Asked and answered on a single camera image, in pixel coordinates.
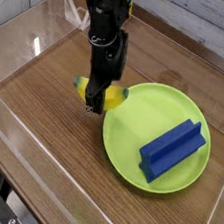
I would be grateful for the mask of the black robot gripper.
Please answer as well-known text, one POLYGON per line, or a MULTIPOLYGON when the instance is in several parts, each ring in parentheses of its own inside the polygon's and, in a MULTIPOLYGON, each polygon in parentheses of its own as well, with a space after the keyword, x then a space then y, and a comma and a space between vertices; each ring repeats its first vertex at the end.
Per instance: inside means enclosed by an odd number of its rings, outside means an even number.
POLYGON ((129 35, 118 30, 112 40, 107 40, 101 31, 89 30, 89 43, 92 45, 91 71, 86 86, 85 102, 89 111, 101 114, 104 108, 105 89, 112 81, 121 79, 125 66, 129 35))

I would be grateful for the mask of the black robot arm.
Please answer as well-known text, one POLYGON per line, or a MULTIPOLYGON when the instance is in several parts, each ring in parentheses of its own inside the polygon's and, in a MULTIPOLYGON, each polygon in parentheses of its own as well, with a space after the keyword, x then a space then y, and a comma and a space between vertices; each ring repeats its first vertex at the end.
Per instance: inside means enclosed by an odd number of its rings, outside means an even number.
POLYGON ((86 0, 90 18, 91 44, 89 77, 74 78, 74 86, 95 114, 105 111, 108 88, 121 79, 126 59, 128 33, 123 24, 130 16, 129 0, 86 0))

